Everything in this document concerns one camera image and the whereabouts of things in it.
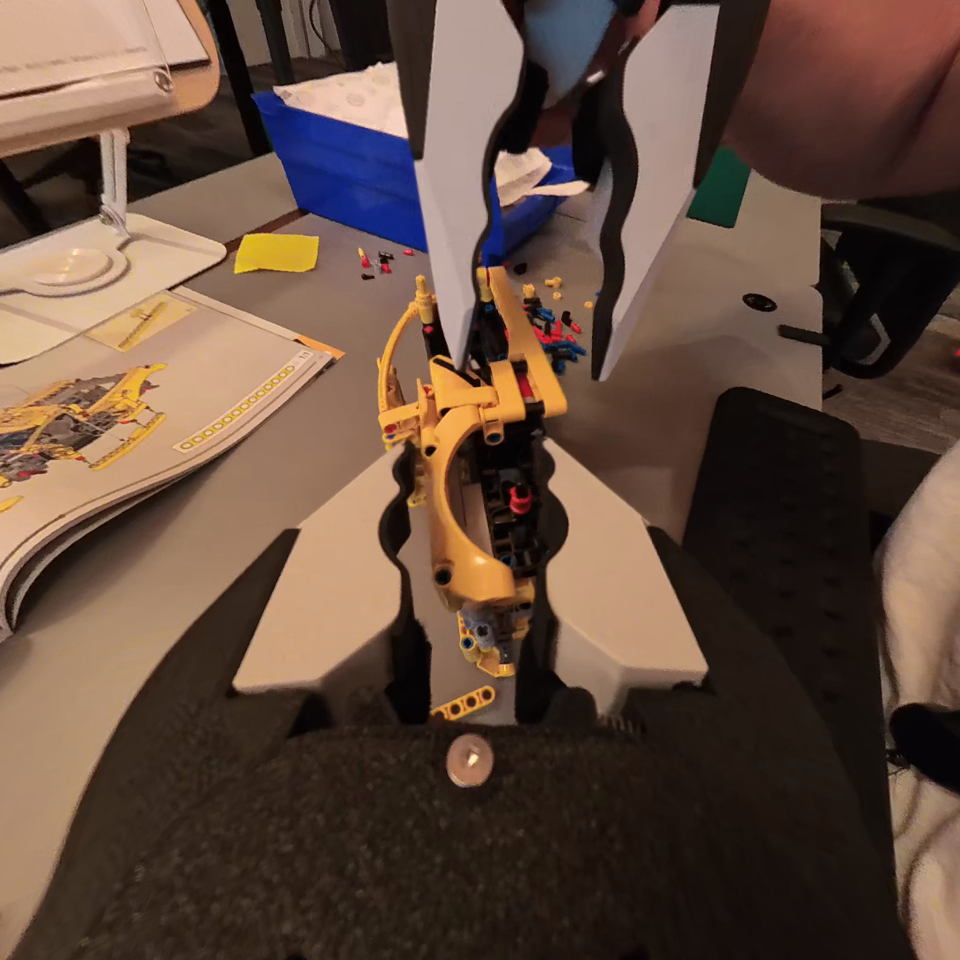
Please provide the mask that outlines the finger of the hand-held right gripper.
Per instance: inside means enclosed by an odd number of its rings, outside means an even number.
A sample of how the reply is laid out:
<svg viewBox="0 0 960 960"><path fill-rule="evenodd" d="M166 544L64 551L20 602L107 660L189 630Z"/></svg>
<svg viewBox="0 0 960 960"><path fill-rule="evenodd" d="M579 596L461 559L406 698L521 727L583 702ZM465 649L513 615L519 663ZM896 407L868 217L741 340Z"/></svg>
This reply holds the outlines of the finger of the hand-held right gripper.
<svg viewBox="0 0 960 960"><path fill-rule="evenodd" d="M603 267L591 376L613 372L693 195L719 6L669 6L602 82L594 218Z"/></svg>
<svg viewBox="0 0 960 960"><path fill-rule="evenodd" d="M441 328L451 364L462 368L491 222L489 162L518 93L524 51L502 2L438 1L429 52L422 155L414 171Z"/></svg>

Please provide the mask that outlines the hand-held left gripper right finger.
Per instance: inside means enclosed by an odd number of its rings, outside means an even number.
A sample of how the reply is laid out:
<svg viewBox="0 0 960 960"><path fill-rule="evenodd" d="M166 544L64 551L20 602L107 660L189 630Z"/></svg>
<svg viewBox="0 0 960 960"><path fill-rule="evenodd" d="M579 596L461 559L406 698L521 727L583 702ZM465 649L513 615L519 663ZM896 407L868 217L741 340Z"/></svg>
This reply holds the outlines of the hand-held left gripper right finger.
<svg viewBox="0 0 960 960"><path fill-rule="evenodd" d="M634 690L701 687L707 661L642 514L550 438L533 466L543 553L515 720L544 721L566 690L613 715Z"/></svg>

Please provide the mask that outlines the yellow brick car model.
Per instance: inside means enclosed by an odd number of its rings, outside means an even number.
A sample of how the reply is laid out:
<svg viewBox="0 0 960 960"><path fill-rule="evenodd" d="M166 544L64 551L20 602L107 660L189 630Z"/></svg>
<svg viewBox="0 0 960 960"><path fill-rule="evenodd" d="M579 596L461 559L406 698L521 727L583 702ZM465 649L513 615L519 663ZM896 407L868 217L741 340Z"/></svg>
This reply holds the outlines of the yellow brick car model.
<svg viewBox="0 0 960 960"><path fill-rule="evenodd" d="M563 327L537 326L531 286L518 298L507 270L477 269L479 313L463 366L450 355L437 297L416 279L414 300L377 360L378 423L386 449L414 450L410 507L425 510L430 569L458 621L463 657L513 677L534 617L546 547L535 446L568 402L555 348Z"/></svg>

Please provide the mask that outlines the person's right forearm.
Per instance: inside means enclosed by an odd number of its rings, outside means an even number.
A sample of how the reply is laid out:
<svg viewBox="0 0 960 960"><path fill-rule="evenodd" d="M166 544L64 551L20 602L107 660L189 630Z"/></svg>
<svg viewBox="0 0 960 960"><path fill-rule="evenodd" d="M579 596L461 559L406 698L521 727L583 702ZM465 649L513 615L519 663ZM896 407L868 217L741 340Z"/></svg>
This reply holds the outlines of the person's right forearm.
<svg viewBox="0 0 960 960"><path fill-rule="evenodd" d="M824 199L959 186L957 1L773 1L724 140Z"/></svg>

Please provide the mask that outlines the grey desk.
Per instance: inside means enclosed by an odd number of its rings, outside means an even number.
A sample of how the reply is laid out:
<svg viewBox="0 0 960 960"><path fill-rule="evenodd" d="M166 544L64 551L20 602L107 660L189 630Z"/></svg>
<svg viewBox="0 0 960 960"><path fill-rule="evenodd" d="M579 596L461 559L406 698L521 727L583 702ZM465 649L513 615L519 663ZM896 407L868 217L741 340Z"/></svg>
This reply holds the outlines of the grey desk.
<svg viewBox="0 0 960 960"><path fill-rule="evenodd" d="M645 313L605 383L579 364L558 444L654 526L683 538L716 398L746 386L821 407L821 361L778 323L819 330L817 198L750 175L733 229L683 220ZM136 212L224 241L317 234L309 273L188 284L345 352L221 459L85 535L47 567L2 644L2 958L36 912L90 775L169 649L258 554L362 473L383 445L376 356L426 258L359 277L370 236L301 214L262 157L138 201ZM760 293L772 313L747 307Z"/></svg>

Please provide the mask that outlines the green box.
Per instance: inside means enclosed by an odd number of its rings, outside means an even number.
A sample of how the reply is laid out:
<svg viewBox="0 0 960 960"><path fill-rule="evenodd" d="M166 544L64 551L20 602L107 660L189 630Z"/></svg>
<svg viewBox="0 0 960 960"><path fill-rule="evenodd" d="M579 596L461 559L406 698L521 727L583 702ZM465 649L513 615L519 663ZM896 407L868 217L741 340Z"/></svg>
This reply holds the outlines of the green box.
<svg viewBox="0 0 960 960"><path fill-rule="evenodd" d="M752 174L751 167L729 146L720 146L697 188L686 217L732 230Z"/></svg>

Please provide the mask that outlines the blue plastic bin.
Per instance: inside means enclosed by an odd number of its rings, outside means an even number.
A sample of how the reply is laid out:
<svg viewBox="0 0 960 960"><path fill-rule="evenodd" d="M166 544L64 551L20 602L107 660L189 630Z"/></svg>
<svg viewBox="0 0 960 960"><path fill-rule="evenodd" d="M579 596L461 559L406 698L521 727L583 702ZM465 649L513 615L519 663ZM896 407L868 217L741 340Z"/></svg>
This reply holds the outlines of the blue plastic bin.
<svg viewBox="0 0 960 960"><path fill-rule="evenodd" d="M253 97L297 205L325 219L428 249L408 139L350 126L286 106L274 91ZM570 148L546 155L572 173ZM490 222L479 258L501 258L570 197L532 196L503 207L492 172Z"/></svg>

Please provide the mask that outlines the white crumpled paper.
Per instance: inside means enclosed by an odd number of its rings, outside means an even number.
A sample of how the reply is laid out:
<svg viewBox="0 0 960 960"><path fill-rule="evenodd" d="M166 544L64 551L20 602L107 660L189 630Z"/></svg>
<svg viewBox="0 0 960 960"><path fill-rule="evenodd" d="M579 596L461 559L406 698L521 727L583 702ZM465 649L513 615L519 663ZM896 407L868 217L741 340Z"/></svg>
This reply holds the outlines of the white crumpled paper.
<svg viewBox="0 0 960 960"><path fill-rule="evenodd" d="M290 109L367 129L395 141L407 140L399 71L394 63L276 85L272 91ZM536 147L522 153L500 151L494 164L494 179L501 207L532 196L567 198L588 190L586 181L564 173L561 166L561 162Z"/></svg>

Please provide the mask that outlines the small group of brick pins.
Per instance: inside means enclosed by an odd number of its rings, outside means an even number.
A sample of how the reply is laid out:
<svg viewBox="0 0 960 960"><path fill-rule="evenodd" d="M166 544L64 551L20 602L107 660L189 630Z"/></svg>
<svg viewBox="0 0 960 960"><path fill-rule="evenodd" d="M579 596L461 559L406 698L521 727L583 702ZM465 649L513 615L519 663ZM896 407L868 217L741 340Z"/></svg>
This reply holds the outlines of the small group of brick pins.
<svg viewBox="0 0 960 960"><path fill-rule="evenodd" d="M362 246L358 247L357 258L360 280L362 282L373 282L377 278L393 275L396 272L395 265L398 256L400 256L401 259L412 258L414 257L414 250L412 248L403 248L400 254L395 254L390 250L381 249L375 251L373 254L368 254Z"/></svg>

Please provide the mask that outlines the black perforated chair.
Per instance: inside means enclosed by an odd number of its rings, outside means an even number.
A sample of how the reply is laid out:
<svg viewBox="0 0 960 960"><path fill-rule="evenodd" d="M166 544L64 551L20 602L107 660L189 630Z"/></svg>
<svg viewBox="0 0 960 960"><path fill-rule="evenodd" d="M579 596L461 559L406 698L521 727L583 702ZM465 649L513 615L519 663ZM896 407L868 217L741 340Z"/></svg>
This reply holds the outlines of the black perforated chair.
<svg viewBox="0 0 960 960"><path fill-rule="evenodd" d="M880 598L857 430L745 387L716 400L682 538L770 638L893 858Z"/></svg>

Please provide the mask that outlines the short yellow perforated beam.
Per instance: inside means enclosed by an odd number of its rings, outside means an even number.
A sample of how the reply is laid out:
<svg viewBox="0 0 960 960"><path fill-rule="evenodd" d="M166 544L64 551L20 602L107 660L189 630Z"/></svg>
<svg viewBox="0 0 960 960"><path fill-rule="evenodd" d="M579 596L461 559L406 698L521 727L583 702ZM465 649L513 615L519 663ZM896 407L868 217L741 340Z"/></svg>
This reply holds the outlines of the short yellow perforated beam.
<svg viewBox="0 0 960 960"><path fill-rule="evenodd" d="M459 722L485 711L497 701L497 695L492 685L484 684L432 708L429 718L446 723Z"/></svg>

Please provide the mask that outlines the large pile of brick pins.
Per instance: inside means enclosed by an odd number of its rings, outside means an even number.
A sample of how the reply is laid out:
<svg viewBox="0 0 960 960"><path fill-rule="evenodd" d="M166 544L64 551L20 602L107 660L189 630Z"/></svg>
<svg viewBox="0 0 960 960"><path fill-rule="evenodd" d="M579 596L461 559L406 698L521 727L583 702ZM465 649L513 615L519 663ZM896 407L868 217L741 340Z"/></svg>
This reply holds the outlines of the large pile of brick pins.
<svg viewBox="0 0 960 960"><path fill-rule="evenodd" d="M534 373L544 371L561 377L567 366L587 357L583 330L569 311L557 314L532 284L517 297L501 267L479 267L476 273L485 287L481 341L487 363L509 362L518 380L532 382Z"/></svg>

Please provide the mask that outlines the yellow sticky note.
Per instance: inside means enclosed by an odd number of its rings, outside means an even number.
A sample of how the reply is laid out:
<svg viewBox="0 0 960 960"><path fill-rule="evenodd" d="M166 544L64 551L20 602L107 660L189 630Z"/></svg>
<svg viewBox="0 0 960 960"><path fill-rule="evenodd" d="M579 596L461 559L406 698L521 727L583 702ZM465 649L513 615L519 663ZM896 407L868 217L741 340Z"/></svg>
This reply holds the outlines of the yellow sticky note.
<svg viewBox="0 0 960 960"><path fill-rule="evenodd" d="M312 235L247 233L236 250L233 271L307 273L316 268L319 247L319 238Z"/></svg>

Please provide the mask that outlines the open instruction booklet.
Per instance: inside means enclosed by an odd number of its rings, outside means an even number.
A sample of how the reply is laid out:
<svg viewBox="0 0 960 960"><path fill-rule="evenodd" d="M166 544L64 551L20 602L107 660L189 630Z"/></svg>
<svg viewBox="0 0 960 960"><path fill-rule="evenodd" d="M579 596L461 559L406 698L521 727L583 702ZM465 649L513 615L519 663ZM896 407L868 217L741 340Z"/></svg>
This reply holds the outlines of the open instruction booklet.
<svg viewBox="0 0 960 960"><path fill-rule="evenodd" d="M341 355L179 288L5 366L2 642L55 558L230 451Z"/></svg>

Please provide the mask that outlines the black office chair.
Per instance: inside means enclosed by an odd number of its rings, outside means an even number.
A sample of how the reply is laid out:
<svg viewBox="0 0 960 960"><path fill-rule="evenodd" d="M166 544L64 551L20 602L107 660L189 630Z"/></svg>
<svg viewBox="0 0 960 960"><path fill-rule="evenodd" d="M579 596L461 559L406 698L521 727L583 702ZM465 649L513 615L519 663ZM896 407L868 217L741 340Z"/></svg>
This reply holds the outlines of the black office chair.
<svg viewBox="0 0 960 960"><path fill-rule="evenodd" d="M959 281L959 195L826 201L821 207L822 332L777 335L819 347L822 368L859 380L891 373Z"/></svg>

